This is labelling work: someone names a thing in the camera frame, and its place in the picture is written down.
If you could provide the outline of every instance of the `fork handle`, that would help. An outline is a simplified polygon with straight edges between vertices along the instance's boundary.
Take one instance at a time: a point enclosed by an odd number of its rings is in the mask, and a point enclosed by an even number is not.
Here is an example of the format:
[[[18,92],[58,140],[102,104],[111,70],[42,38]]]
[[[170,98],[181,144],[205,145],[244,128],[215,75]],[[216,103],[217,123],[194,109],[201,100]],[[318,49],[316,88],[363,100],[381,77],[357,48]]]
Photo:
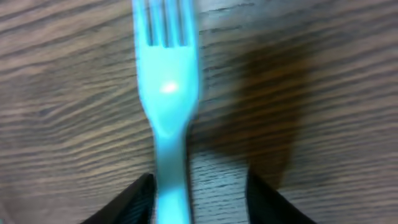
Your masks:
[[[157,165],[156,224],[191,224],[185,133],[155,134]]]

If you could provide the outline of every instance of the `fork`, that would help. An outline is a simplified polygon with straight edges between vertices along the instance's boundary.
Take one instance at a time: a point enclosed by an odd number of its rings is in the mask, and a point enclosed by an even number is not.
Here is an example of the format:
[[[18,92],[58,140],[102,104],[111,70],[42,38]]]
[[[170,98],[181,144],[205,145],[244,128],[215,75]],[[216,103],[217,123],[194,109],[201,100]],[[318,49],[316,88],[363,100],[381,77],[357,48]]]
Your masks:
[[[185,138],[201,95],[192,0],[132,0],[137,80],[152,126],[157,224],[192,222]]]

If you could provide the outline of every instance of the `table surface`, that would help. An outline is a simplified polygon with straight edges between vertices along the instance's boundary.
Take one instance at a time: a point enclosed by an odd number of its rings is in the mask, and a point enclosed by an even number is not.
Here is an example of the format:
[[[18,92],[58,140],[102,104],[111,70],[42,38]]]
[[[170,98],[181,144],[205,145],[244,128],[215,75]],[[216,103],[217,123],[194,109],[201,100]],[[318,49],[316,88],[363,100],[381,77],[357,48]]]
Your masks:
[[[248,222],[248,164],[316,222],[396,221],[398,2],[197,3],[196,222]],[[0,49],[2,218],[78,223],[154,171],[130,1],[0,1]]]

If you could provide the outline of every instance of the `light blue fork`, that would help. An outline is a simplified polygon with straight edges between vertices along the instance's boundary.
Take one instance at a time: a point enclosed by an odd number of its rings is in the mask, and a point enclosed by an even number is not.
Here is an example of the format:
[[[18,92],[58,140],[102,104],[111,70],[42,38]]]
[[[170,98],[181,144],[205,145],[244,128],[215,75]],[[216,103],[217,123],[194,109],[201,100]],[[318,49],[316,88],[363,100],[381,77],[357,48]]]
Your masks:
[[[139,95],[155,141],[156,223],[189,224],[185,138],[201,92],[193,3],[132,3]]]

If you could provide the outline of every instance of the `fork head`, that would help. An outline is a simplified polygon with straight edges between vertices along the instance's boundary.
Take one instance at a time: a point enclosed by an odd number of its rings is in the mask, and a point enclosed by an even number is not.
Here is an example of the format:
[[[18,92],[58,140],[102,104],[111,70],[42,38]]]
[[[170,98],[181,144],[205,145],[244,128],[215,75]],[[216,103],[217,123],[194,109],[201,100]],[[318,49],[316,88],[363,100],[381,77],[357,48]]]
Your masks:
[[[192,0],[132,0],[139,94],[156,132],[183,131],[201,75]]]

